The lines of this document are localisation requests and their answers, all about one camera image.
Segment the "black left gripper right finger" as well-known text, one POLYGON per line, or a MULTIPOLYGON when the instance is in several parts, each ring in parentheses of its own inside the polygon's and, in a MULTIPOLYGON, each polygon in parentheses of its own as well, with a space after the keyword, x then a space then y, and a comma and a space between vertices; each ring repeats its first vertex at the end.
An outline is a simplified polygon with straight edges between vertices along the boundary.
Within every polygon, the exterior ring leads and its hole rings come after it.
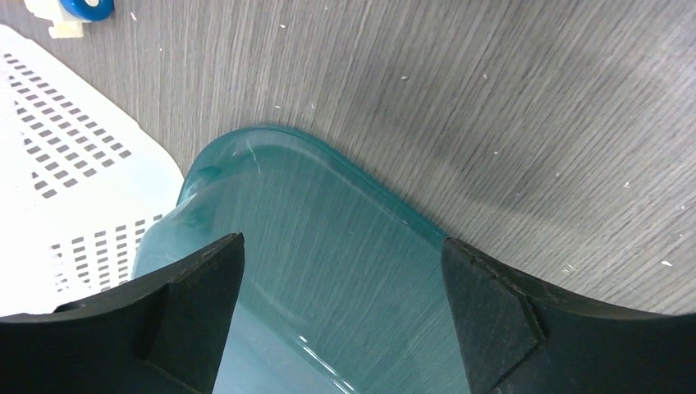
POLYGON ((692 393, 695 317, 594 300, 456 238, 441 268, 472 393, 692 393))

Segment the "white perforated plastic basket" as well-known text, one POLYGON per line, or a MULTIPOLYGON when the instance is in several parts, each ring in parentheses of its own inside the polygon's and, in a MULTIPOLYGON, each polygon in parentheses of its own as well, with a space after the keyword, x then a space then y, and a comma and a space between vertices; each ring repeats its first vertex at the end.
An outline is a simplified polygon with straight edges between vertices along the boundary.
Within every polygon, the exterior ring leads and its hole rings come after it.
POLYGON ((183 176, 118 106, 1 28, 1 313, 44 314, 128 282, 183 176))

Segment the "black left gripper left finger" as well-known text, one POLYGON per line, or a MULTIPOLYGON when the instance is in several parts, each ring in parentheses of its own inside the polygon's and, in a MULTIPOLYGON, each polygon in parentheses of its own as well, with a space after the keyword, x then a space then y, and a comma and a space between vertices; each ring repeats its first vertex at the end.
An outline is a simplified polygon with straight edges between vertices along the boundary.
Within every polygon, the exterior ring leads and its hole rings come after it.
POLYGON ((49 314, 1 320, 4 393, 210 393, 245 268, 229 234, 49 314))

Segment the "teal transparent plastic tub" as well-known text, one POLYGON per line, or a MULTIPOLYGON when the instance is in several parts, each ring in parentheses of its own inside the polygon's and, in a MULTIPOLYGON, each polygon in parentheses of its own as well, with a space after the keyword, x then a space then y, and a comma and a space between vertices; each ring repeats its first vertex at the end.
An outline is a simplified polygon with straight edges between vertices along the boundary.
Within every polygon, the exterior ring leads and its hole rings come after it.
POLYGON ((245 269, 217 393, 466 393, 444 233, 321 140, 216 138, 138 247, 151 273, 240 233, 245 269))

